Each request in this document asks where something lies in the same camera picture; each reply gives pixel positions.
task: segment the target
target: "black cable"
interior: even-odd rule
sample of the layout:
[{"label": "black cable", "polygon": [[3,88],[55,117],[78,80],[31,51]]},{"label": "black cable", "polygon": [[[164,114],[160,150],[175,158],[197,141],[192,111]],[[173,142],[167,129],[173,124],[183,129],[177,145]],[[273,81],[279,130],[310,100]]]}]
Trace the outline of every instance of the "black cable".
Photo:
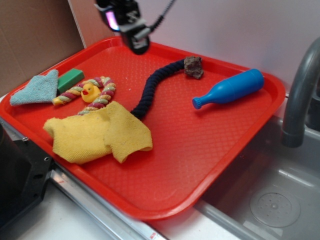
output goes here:
[{"label": "black cable", "polygon": [[164,9],[164,11],[162,12],[162,14],[155,21],[155,23],[153,25],[149,26],[151,33],[160,25],[160,23],[163,21],[163,19],[165,18],[165,15],[167,14],[167,12],[172,7],[172,5],[174,4],[175,1],[176,0],[171,0],[169,2],[169,4],[166,6],[166,8]]},{"label": "black cable", "polygon": [[131,113],[138,119],[142,119],[148,112],[155,96],[157,85],[167,77],[174,73],[185,69],[184,59],[170,63],[162,68],[156,70],[146,80],[141,100],[138,105],[131,111]]}]

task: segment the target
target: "red plastic tray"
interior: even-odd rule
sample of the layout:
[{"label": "red plastic tray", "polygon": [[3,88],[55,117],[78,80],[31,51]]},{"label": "red plastic tray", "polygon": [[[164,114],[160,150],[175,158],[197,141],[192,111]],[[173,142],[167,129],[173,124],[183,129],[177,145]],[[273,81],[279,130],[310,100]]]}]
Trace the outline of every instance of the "red plastic tray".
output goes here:
[{"label": "red plastic tray", "polygon": [[[119,37],[107,38],[54,67],[59,75],[72,68],[85,79],[109,76],[116,83],[113,100],[131,111],[139,102],[147,78],[157,69],[194,53],[152,43],[144,55],[134,55]],[[196,110],[192,98],[206,94],[214,84],[248,68],[202,57],[200,80],[183,71],[159,84],[144,118],[151,130],[153,150],[135,152],[123,164],[112,155],[70,164],[52,152],[53,140],[43,130],[50,118],[76,115],[86,105],[81,98],[63,106],[11,106],[10,92],[0,104],[0,115],[29,137],[62,167],[128,215],[148,221],[173,216],[192,206],[285,98],[282,83],[263,73],[263,89],[228,104],[208,104]]]}]

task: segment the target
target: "sink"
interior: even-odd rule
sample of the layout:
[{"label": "sink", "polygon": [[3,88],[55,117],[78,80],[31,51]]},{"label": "sink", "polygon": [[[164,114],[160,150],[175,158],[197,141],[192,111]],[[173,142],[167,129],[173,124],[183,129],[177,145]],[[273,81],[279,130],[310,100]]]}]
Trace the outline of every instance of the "sink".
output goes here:
[{"label": "sink", "polygon": [[320,239],[320,135],[287,148],[281,125],[273,116],[195,206],[240,239]]}]

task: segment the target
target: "green sponge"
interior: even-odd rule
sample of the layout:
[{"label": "green sponge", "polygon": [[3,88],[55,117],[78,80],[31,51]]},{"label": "green sponge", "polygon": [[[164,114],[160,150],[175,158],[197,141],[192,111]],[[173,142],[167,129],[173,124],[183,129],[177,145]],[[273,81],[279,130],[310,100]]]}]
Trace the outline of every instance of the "green sponge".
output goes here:
[{"label": "green sponge", "polygon": [[71,69],[58,78],[57,95],[60,95],[72,88],[76,83],[85,78],[84,72],[78,69]]}]

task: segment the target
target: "yellow cloth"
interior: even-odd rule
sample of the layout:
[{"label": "yellow cloth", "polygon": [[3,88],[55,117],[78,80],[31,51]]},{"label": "yellow cloth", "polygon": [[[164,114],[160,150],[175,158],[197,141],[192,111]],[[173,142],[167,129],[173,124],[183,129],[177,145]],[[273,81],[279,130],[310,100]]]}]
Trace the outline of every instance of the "yellow cloth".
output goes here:
[{"label": "yellow cloth", "polygon": [[53,138],[53,152],[70,163],[111,153],[123,163],[128,155],[153,147],[150,130],[116,101],[85,115],[51,118],[43,128]]}]

